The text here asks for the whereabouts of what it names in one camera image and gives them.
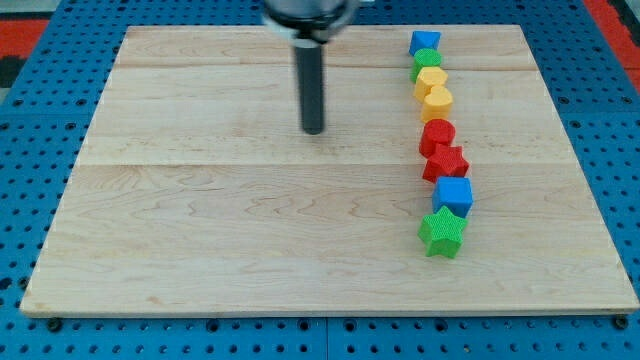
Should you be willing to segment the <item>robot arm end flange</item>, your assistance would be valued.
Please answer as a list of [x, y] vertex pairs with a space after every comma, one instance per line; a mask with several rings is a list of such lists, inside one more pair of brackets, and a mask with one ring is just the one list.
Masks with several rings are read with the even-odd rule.
[[359, 0], [264, 0], [263, 23], [297, 46], [327, 43], [349, 26]]

